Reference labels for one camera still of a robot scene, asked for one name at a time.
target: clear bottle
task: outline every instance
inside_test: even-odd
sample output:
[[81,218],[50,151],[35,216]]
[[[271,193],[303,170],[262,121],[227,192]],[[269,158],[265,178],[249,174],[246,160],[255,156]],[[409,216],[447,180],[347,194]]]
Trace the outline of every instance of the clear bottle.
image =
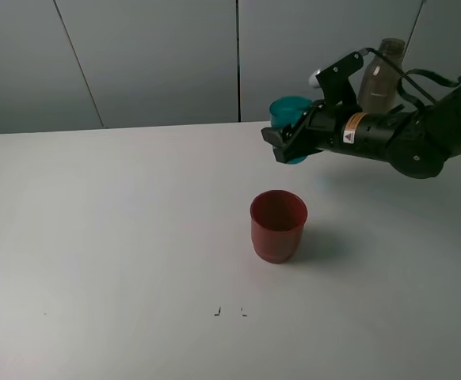
[[[400,69],[405,41],[397,38],[382,40],[379,51]],[[366,67],[357,101],[366,113],[387,113],[394,107],[399,74],[381,58],[375,57]]]

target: red plastic cup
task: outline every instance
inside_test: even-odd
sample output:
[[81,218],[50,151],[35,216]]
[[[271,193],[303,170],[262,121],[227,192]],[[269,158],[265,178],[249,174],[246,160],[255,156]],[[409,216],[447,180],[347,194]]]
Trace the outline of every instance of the red plastic cup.
[[257,255],[274,264],[290,259],[299,246],[308,218],[304,202],[291,192],[270,190],[253,200],[250,214]]

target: yellow warning sticker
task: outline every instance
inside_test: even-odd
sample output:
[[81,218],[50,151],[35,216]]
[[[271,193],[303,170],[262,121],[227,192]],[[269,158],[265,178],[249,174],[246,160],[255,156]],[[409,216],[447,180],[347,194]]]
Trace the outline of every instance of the yellow warning sticker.
[[345,125],[345,129],[343,130],[343,142],[347,144],[353,144],[354,138],[356,136],[356,129],[359,125],[359,122],[365,117],[367,114],[364,112],[359,112],[354,115],[347,121]]

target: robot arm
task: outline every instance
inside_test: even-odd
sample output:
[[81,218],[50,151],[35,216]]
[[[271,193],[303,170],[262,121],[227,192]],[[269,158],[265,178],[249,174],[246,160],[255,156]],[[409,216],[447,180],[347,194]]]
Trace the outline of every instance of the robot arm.
[[450,157],[461,154],[461,78],[444,99],[426,107],[402,90],[400,79],[398,92],[417,111],[366,114],[349,82],[364,65],[364,54],[355,51],[315,73],[310,82],[320,85],[324,99],[314,101],[294,126],[264,128],[263,139],[273,145],[278,162],[329,150],[389,162],[408,177],[436,177]]

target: teal cup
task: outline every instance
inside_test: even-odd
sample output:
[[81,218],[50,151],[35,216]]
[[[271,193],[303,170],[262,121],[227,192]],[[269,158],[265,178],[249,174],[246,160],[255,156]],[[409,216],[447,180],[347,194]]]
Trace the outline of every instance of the teal cup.
[[[312,101],[305,97],[282,97],[269,106],[271,127],[281,129],[288,125],[295,126],[305,111],[310,109]],[[289,165],[299,164],[305,157],[295,158]]]

